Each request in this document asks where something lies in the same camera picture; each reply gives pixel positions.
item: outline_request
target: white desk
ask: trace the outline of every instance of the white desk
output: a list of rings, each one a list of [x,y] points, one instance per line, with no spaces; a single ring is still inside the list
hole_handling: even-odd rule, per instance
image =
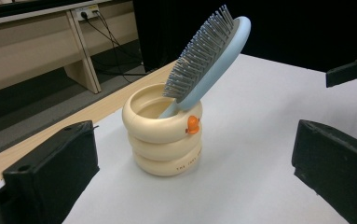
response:
[[[95,123],[101,170],[64,223],[347,223],[291,157],[300,119],[357,138],[357,80],[240,55],[201,101],[202,155],[172,177],[135,164],[121,110]]]

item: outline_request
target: power outlet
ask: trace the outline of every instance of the power outlet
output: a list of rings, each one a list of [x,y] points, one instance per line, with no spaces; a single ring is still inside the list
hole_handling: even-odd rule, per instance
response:
[[[76,8],[76,16],[79,21],[83,21],[85,18],[82,17],[81,13],[85,12],[88,15],[88,19],[97,17],[96,11],[99,10],[99,6],[97,5],[91,5],[87,7],[79,7]]]

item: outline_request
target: ribbed container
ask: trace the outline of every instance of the ribbed container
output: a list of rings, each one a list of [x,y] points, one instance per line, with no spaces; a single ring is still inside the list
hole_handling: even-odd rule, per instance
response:
[[[202,106],[158,119],[172,102],[163,97],[164,84],[154,84],[135,92],[123,105],[122,119],[128,131],[132,155],[137,164],[152,175],[178,175],[199,160]]]

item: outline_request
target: hairbrush bristle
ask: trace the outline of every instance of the hairbrush bristle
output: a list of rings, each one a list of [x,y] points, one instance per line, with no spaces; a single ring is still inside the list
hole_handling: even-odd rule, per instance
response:
[[[164,87],[163,96],[179,103],[193,90],[226,48],[234,32],[234,21],[221,6],[187,44],[177,59]]]

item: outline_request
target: dark background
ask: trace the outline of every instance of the dark background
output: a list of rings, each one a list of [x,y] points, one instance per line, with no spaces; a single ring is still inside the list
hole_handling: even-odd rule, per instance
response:
[[[317,71],[357,59],[357,1],[142,1],[134,0],[146,67],[176,60],[200,26],[222,5],[252,30],[241,53]]]

